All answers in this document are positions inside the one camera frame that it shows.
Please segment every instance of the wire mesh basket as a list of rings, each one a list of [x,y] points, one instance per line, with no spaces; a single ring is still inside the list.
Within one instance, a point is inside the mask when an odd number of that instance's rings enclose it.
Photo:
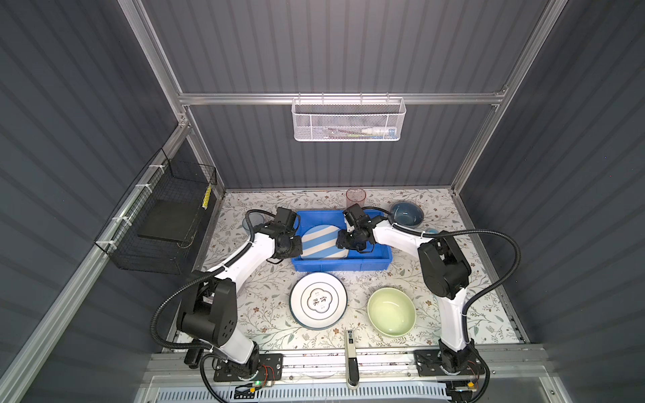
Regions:
[[[124,270],[190,272],[215,206],[215,197],[211,198],[215,178],[213,166],[166,159],[147,184],[136,185],[138,194],[131,207],[111,219],[118,221],[111,239],[97,239],[96,245]],[[181,208],[185,233],[179,228],[182,235],[177,239],[143,234],[153,216],[159,216],[161,205],[171,211]]]
[[[294,98],[293,136],[298,141],[397,141],[406,109],[403,98],[382,101]]]

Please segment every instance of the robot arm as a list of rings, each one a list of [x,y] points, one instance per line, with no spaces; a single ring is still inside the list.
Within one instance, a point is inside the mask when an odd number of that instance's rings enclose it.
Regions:
[[[338,247],[362,251],[366,242],[383,244],[417,257],[421,264],[424,282],[437,297],[441,316],[443,368],[447,373],[458,373],[468,363],[468,340],[462,328],[462,310],[466,303],[470,265],[453,237],[428,238],[404,233],[385,217],[370,218],[355,204],[344,211],[353,231],[341,230]]]
[[[287,259],[303,252],[300,236],[295,236],[296,214],[277,209],[269,223],[254,228],[254,235],[220,264],[208,271],[220,271],[208,281],[184,292],[177,329],[211,344],[221,357],[232,362],[236,375],[247,377],[257,371],[259,348],[237,325],[237,293],[246,279],[269,258]],[[193,273],[193,279],[203,275]]]

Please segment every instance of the clear plastic cup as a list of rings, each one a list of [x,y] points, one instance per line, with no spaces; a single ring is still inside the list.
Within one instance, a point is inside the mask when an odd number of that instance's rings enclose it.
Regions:
[[[361,188],[349,188],[347,190],[347,193],[345,193],[345,199],[346,199],[346,208],[353,206],[354,204],[357,204],[360,207],[365,207],[365,198],[367,194],[365,194],[365,191]]]

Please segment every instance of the floral patterned table surface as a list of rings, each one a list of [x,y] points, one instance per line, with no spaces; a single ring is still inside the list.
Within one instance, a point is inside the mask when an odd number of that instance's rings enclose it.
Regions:
[[[402,200],[419,205],[425,214],[420,228],[464,229],[447,189],[374,190],[367,194],[366,205],[389,208]],[[293,210],[341,210],[345,207],[345,194],[341,191],[227,193],[202,270],[216,265],[247,239],[242,228],[246,210],[275,211],[279,206]],[[457,240],[472,266],[468,288],[471,297],[490,281],[470,238],[458,237]],[[343,333],[347,328],[354,329],[359,348],[435,345],[441,333],[439,310],[435,297],[423,283],[419,261],[399,250],[392,250],[392,253],[392,264],[384,271],[332,272],[347,289],[348,308],[336,325],[322,331],[298,325],[289,310],[289,292],[306,273],[296,272],[290,259],[276,266],[265,263],[249,277],[238,294],[237,326],[263,350],[343,348]],[[417,309],[415,327],[399,339],[380,336],[367,316],[370,295],[385,286],[405,292]],[[479,299],[470,308],[468,327],[477,344],[518,342],[495,292]],[[180,334],[178,341],[184,340],[188,340],[188,336]]]

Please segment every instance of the striped plate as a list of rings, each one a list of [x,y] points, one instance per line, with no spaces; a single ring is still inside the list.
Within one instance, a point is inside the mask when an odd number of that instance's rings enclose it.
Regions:
[[[303,259],[344,259],[350,252],[336,247],[339,228],[333,225],[318,225],[303,235]]]

